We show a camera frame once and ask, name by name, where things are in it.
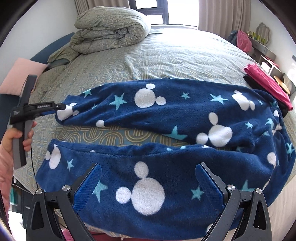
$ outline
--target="screw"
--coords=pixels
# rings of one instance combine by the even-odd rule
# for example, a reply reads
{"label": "screw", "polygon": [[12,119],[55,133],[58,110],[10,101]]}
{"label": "screw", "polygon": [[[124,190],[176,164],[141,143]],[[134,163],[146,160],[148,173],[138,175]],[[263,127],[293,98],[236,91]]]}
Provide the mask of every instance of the screw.
{"label": "screw", "polygon": [[260,188],[256,188],[256,193],[261,194],[262,190]]}
{"label": "screw", "polygon": [[63,186],[63,191],[68,191],[69,189],[70,189],[70,186],[69,185],[65,185],[65,186]]}
{"label": "screw", "polygon": [[42,193],[42,189],[38,189],[37,191],[36,191],[36,194],[37,195],[39,195],[39,194],[41,194]]}
{"label": "screw", "polygon": [[235,186],[233,185],[228,185],[227,188],[230,190],[230,191],[234,191],[235,190]]}

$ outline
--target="hand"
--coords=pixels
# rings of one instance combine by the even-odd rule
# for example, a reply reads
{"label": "hand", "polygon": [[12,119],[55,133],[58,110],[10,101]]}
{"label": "hand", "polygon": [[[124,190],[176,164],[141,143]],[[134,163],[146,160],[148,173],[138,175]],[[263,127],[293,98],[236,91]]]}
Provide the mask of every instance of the hand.
{"label": "hand", "polygon": [[[37,122],[34,121],[32,128],[37,125]],[[29,151],[31,150],[31,144],[32,144],[32,137],[34,135],[34,131],[31,129],[31,131],[28,133],[28,136],[25,137],[25,140],[22,142],[24,145],[24,150]],[[13,138],[20,138],[22,136],[22,132],[17,130],[16,128],[10,128],[8,129],[1,141],[1,146],[13,157],[12,155],[12,139]]]}

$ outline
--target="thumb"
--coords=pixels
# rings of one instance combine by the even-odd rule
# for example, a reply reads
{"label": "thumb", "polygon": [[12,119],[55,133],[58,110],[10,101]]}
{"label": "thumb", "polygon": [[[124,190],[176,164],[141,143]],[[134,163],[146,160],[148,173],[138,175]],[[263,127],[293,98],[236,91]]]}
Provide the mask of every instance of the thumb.
{"label": "thumb", "polygon": [[13,138],[20,138],[22,136],[22,132],[17,130],[16,128],[10,128],[8,129],[1,141],[1,145],[7,152],[12,151],[12,139]]}

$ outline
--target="patterned bed sheet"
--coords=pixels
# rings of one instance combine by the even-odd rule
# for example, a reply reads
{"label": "patterned bed sheet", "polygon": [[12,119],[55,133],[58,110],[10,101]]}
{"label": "patterned bed sheet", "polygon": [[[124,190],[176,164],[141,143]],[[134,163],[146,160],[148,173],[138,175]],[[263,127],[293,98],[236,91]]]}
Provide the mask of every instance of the patterned bed sheet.
{"label": "patterned bed sheet", "polygon": [[[136,45],[80,55],[68,66],[59,66],[43,73],[30,103],[59,103],[67,95],[78,95],[102,84],[154,78],[185,78],[247,86],[243,69],[254,62],[240,49],[212,33],[193,29],[153,29]],[[39,117],[36,121],[38,125],[32,143],[35,172],[41,166],[52,138],[116,146],[148,142],[168,146],[185,145],[184,142],[160,134],[118,126],[61,126],[55,121],[54,115]],[[295,145],[295,111],[290,111],[284,122]],[[295,173],[294,166],[288,182]],[[32,193],[36,190],[30,164],[15,170],[14,176]]]}

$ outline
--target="wall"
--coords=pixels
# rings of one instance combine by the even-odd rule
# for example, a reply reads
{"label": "wall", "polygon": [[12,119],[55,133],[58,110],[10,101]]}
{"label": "wall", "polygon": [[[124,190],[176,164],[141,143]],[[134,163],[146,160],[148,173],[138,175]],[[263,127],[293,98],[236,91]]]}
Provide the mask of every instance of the wall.
{"label": "wall", "polygon": [[259,0],[251,0],[250,30],[256,31],[261,22],[271,29],[271,43],[268,48],[277,55],[275,62],[296,83],[296,75],[292,73],[295,72],[293,69],[296,62],[292,60],[292,55],[296,55],[296,44],[281,21],[267,7]]}
{"label": "wall", "polygon": [[76,32],[74,0],[39,0],[15,24],[0,48],[0,84],[18,57],[32,58],[48,44]]}

